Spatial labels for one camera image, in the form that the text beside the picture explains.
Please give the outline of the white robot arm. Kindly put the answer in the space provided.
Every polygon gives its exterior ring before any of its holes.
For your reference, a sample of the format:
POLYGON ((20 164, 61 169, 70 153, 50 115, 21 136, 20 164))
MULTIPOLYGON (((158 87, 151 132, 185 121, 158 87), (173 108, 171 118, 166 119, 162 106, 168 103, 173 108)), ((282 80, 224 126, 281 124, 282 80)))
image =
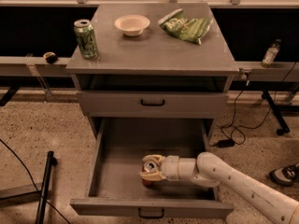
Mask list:
POLYGON ((213 153, 202 152, 196 158, 147 155, 142 161, 144 180, 189 180, 208 188, 224 183, 274 224, 299 224, 298 201, 237 171, 213 153))

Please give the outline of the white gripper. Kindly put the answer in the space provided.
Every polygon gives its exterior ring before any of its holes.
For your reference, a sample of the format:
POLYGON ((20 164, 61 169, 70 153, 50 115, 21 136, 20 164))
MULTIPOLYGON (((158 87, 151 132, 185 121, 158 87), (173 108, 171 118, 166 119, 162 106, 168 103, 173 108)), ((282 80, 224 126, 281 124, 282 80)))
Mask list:
POLYGON ((161 165, 162 172, 140 172, 141 178, 147 181, 178 181, 191 180, 198 174, 195 158, 181 158, 179 156, 147 155, 142 159, 143 162, 150 161, 157 166, 161 165))

